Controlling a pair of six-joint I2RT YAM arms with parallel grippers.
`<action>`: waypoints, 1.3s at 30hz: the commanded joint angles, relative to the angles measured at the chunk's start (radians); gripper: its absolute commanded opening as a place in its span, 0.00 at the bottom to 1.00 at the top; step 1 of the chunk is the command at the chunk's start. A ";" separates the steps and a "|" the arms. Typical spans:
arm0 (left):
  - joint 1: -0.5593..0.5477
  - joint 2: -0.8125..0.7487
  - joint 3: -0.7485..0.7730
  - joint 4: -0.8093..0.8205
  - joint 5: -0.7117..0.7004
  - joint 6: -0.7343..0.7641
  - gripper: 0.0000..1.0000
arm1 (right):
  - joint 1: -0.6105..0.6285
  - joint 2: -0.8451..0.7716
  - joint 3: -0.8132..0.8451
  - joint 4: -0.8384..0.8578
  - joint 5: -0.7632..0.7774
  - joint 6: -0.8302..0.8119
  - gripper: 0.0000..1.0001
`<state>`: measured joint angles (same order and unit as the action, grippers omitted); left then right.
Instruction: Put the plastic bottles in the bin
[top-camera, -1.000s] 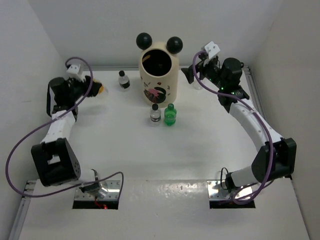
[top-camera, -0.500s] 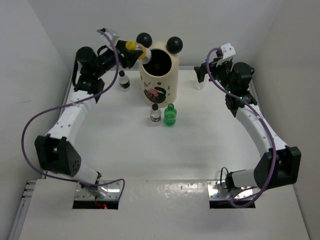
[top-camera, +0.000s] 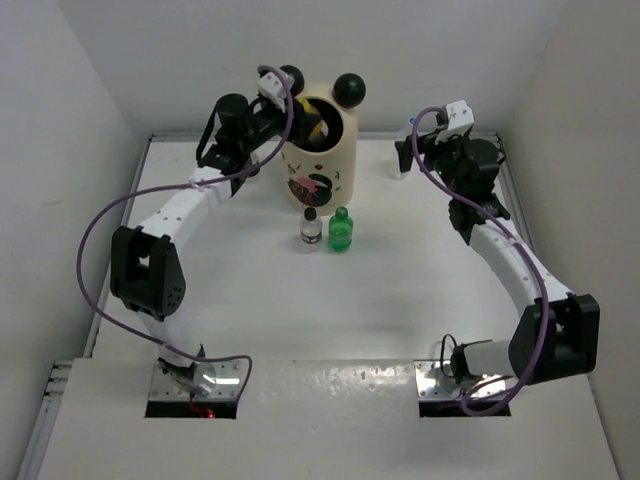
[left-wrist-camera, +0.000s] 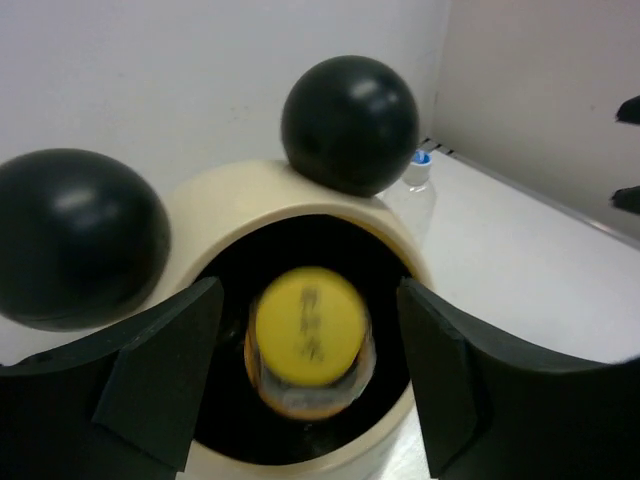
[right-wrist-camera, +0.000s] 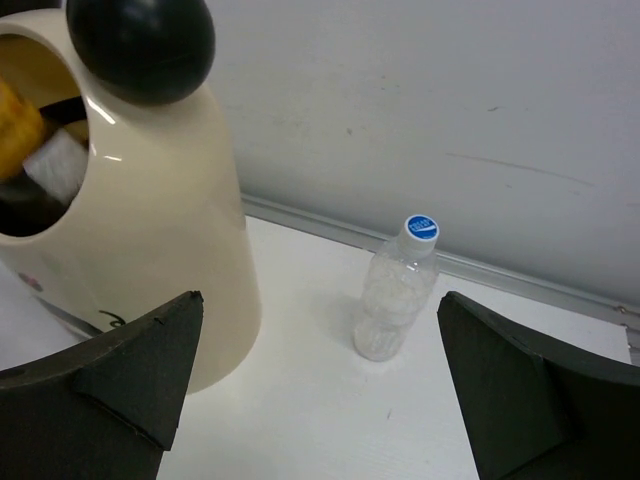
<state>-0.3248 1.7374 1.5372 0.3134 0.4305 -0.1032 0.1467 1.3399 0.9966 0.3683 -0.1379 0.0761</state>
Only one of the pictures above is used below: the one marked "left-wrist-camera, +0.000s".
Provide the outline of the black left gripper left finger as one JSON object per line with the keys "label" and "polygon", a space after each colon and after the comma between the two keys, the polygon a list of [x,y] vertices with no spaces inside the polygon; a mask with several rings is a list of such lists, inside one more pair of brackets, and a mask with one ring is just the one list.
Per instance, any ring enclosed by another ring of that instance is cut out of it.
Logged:
{"label": "black left gripper left finger", "polygon": [[223,304],[214,278],[1,370],[5,479],[172,479],[186,465]]}

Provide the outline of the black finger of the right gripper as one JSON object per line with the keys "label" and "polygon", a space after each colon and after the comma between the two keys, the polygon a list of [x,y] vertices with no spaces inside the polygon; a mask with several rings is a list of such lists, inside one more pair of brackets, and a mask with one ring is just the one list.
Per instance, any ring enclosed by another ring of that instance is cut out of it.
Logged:
{"label": "black finger of the right gripper", "polygon": [[609,200],[614,209],[634,215],[640,214],[640,186],[616,190]]}
{"label": "black finger of the right gripper", "polygon": [[640,124],[640,96],[624,101],[616,112],[615,121],[623,124]]}

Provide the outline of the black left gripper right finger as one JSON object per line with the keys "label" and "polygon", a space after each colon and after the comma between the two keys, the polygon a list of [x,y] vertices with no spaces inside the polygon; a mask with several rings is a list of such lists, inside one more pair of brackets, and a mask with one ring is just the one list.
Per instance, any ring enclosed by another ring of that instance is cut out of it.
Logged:
{"label": "black left gripper right finger", "polygon": [[397,303],[432,477],[638,477],[637,359],[608,364],[541,347],[412,279]]}

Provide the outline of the yellow cap orange bottle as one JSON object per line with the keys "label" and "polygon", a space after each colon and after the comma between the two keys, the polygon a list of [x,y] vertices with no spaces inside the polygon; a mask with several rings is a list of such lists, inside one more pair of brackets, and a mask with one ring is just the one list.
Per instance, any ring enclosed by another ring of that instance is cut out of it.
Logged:
{"label": "yellow cap orange bottle", "polygon": [[289,270],[251,306],[247,376],[260,399],[284,417],[319,421],[344,411],[367,388],[376,361],[366,302],[332,270]]}

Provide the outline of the tall clear blue cap bottle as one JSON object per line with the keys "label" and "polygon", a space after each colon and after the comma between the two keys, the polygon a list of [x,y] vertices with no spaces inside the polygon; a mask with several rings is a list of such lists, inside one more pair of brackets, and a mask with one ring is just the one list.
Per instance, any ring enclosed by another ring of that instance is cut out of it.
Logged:
{"label": "tall clear blue cap bottle", "polygon": [[431,166],[430,154],[417,150],[402,176],[381,194],[419,246],[424,243],[436,204]]}

